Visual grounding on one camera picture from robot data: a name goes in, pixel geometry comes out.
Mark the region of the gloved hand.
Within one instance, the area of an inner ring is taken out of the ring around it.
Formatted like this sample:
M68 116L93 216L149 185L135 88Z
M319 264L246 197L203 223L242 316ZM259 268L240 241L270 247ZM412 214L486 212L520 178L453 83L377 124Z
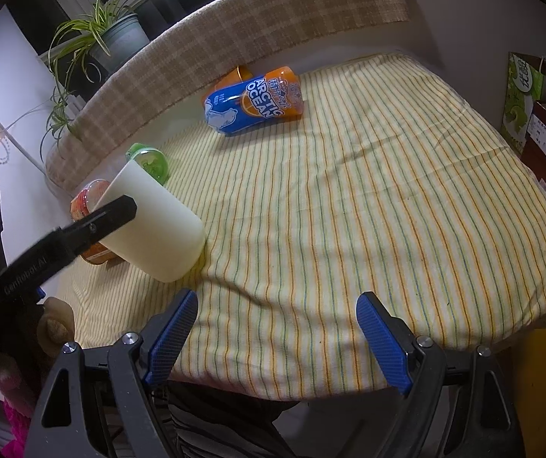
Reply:
M75 338L74 315L71 306L55 297L42 304L43 313L38 321L36 336L45 355L56 358L65 343Z

